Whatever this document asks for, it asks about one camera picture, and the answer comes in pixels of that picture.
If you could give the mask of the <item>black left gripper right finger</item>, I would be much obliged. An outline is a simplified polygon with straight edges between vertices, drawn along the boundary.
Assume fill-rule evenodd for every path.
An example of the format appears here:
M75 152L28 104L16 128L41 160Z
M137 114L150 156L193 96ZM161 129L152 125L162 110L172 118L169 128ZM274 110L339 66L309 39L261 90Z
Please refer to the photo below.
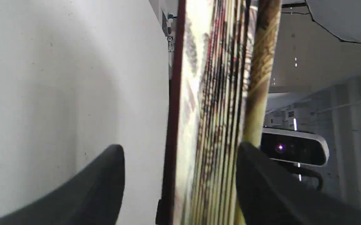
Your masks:
M248 225L361 225L361 209L299 182L249 142L238 148L236 191Z

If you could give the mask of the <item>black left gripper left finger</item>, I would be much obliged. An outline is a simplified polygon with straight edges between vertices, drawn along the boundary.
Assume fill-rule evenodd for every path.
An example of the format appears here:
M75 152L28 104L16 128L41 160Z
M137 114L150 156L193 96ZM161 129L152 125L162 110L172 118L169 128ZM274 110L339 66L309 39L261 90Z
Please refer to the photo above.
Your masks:
M112 144L59 188L0 217L0 225L115 225L124 189L124 150Z

